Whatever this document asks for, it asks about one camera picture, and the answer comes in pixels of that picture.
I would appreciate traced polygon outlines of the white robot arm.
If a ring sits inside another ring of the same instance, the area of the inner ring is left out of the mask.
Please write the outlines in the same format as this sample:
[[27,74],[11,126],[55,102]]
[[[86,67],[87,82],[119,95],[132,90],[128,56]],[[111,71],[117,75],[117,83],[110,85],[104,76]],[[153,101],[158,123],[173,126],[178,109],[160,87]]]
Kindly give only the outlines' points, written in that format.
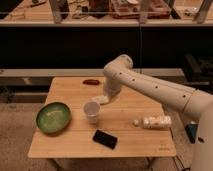
[[213,95],[204,91],[139,74],[133,61],[120,55],[104,66],[103,94],[108,102],[121,92],[123,85],[198,122],[191,171],[213,171]]

